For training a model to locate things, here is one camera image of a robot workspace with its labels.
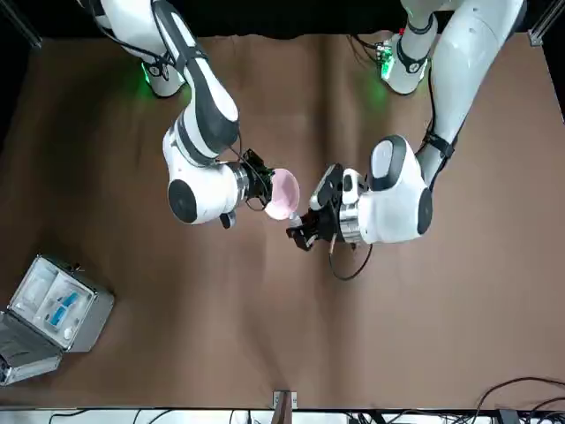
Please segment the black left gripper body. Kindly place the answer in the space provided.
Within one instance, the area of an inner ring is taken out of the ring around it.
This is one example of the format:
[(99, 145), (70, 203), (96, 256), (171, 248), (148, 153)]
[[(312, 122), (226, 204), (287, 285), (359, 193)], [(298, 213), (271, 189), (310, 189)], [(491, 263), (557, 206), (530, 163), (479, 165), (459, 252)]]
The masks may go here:
[(325, 206), (317, 210), (310, 210), (313, 216), (313, 230), (316, 240), (325, 240), (330, 242), (335, 239), (336, 242), (343, 241), (343, 235), (339, 224), (339, 215), (332, 206)]

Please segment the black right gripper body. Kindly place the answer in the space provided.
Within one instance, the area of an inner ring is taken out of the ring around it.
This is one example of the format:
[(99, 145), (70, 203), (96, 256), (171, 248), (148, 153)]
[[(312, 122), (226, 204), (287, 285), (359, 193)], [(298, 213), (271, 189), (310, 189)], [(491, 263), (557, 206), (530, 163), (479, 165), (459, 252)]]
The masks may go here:
[(243, 153), (241, 162), (249, 179), (247, 198), (266, 201), (267, 183), (264, 179), (267, 175), (267, 168), (264, 161), (251, 148), (248, 148)]

